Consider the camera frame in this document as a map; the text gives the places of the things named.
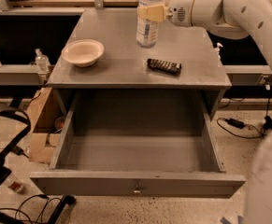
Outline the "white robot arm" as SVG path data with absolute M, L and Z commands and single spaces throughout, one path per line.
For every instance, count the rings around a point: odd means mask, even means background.
M 203 27 L 231 39 L 251 36 L 272 70 L 272 4 L 269 0 L 163 0 L 137 16 L 181 27 Z M 249 172 L 243 224 L 272 224 L 272 132 L 256 151 Z

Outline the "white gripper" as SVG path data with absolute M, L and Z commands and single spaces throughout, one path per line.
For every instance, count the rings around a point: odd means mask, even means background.
M 164 0 L 165 4 L 154 4 L 137 8 L 137 16 L 143 20 L 164 22 L 168 19 L 180 27 L 192 27 L 194 0 Z

